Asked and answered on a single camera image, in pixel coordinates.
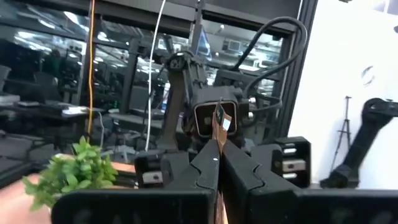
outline ceiling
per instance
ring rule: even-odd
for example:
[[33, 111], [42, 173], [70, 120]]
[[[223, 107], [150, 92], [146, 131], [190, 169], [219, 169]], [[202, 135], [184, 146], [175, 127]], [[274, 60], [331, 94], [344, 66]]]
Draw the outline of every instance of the ceiling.
[[[84, 37], [88, 35], [87, 17], [78, 16], [70, 12], [54, 11], [31, 6], [11, 0], [0, 0], [0, 19], [18, 20], [18, 22], [45, 26], [49, 29]], [[199, 54], [202, 55], [205, 60], [211, 60], [220, 64], [232, 65], [236, 63], [255, 34], [255, 32], [251, 30], [218, 24], [211, 21], [203, 21], [202, 25], [203, 40], [200, 41]], [[34, 50], [42, 50], [50, 53], [53, 49], [57, 49], [61, 55], [67, 55], [69, 60], [76, 60], [76, 62], [81, 60], [82, 56], [85, 54], [85, 44], [77, 40], [29, 30], [13, 29], [10, 27], [8, 27], [7, 32], [1, 32], [0, 36]], [[127, 48], [129, 41], [133, 38], [140, 38], [150, 44], [153, 39], [153, 32], [137, 27], [102, 21], [97, 38], [126, 44]], [[187, 49], [189, 47], [188, 39], [172, 36], [172, 42], [175, 50]], [[282, 40], [273, 40], [272, 36], [263, 34], [241, 68], [253, 71], [277, 63], [281, 44]], [[228, 48], [232, 45], [235, 47], [238, 46], [238, 48], [234, 48], [233, 50]], [[158, 51], [165, 51], [164, 43], [161, 40], [157, 42], [156, 49]], [[96, 64], [105, 63], [118, 69], [126, 67], [127, 60], [127, 50], [101, 45], [96, 48]], [[140, 58], [138, 69], [146, 71], [148, 64], [148, 58]], [[152, 67], [152, 71], [157, 72], [161, 68], [161, 65], [153, 63]], [[215, 71], [216, 70], [209, 69], [208, 73], [213, 77]]]

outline wooden table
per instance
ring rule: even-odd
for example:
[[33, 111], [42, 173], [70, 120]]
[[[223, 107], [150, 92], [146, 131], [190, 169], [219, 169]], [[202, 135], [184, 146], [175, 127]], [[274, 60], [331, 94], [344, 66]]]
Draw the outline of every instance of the wooden table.
[[[133, 165], [113, 162], [117, 170], [135, 172]], [[28, 176], [33, 183], [39, 181], [38, 174]], [[48, 208], [30, 212], [33, 197], [25, 194], [25, 186], [21, 180], [0, 190], [0, 224], [51, 224]], [[228, 224], [225, 211], [223, 211], [224, 224]]]

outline air conditioning unit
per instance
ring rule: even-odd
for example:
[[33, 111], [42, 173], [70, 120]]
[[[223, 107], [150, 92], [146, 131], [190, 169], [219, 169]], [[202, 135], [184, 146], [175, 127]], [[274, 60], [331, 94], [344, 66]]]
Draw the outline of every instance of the air conditioning unit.
[[228, 43], [228, 50], [238, 52], [241, 48], [241, 43], [238, 41], [230, 40]]

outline green plant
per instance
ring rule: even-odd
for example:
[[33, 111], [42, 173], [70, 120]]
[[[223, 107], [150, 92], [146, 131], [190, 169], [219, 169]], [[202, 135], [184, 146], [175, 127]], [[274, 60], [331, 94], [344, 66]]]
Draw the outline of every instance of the green plant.
[[73, 147], [74, 157], [51, 158], [47, 168], [40, 173], [38, 184], [33, 184], [27, 177], [22, 178], [26, 194], [34, 196], [30, 210], [43, 205], [52, 208], [63, 194], [72, 190], [103, 189], [113, 185], [118, 172], [109, 156], [101, 158], [100, 147], [89, 145], [83, 137]]

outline black frame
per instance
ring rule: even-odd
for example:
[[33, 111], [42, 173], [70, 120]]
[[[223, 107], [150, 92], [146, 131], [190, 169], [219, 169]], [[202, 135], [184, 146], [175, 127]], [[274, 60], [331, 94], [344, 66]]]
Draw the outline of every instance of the black frame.
[[[88, 16], [88, 12], [91, 10], [91, 4], [89, 0], [17, 0], [20, 2], [26, 2], [38, 6], [43, 6], [51, 9], [60, 11], [71, 11], [73, 13]], [[159, 27], [159, 32], [167, 34], [177, 35], [181, 37], [189, 37], [190, 31], [193, 24], [200, 24], [201, 19], [207, 19], [210, 21], [220, 22], [223, 24], [242, 27], [250, 30], [258, 30], [263, 23], [268, 22], [270, 19], [257, 17], [243, 12], [238, 12], [230, 9], [225, 9], [219, 6], [211, 4], [197, 4], [196, 7], [184, 6], [175, 4], [172, 2], [166, 2], [164, 13]], [[298, 19], [301, 20], [308, 30], [308, 36], [310, 36], [313, 18], [315, 16], [315, 10], [317, 7], [318, 0], [302, 1], [300, 8], [300, 15]], [[103, 0], [96, 2], [96, 20], [104, 19], [111, 22], [117, 22], [120, 24], [136, 26], [143, 29], [153, 30], [157, 20], [158, 11], [161, 2], [158, 0]], [[0, 24], [6, 26], [13, 26], [23, 29], [29, 29], [37, 32], [43, 32], [47, 34], [57, 35], [60, 37], [71, 38], [75, 40], [85, 41], [87, 37], [71, 35], [63, 32], [56, 32], [52, 29], [46, 29], [45, 27], [31, 27], [24, 24], [17, 24], [14, 21], [5, 21], [0, 19]], [[200, 26], [195, 26], [192, 38], [192, 45], [198, 44], [198, 39], [194, 38], [198, 35]], [[281, 52], [281, 59], [287, 57], [290, 53], [291, 46], [298, 44], [298, 40], [294, 40], [293, 37], [294, 28], [290, 25], [275, 26], [271, 29], [268, 34], [276, 35], [285, 39], [282, 46], [287, 52]], [[128, 46], [122, 43], [106, 42], [93, 39], [95, 44], [107, 45], [110, 47], [116, 47], [119, 49], [128, 49]], [[301, 54], [297, 61], [290, 66], [287, 70], [284, 82], [281, 85], [274, 87], [274, 93], [276, 96], [281, 95], [284, 107], [280, 109], [277, 124], [274, 130], [275, 137], [287, 136], [289, 131], [290, 121], [292, 119], [292, 113], [294, 109], [294, 103], [297, 96], [299, 82], [301, 78], [301, 72], [303, 69], [303, 63], [305, 60], [306, 50]], [[81, 79], [88, 74], [88, 63], [83, 62], [82, 65]]]

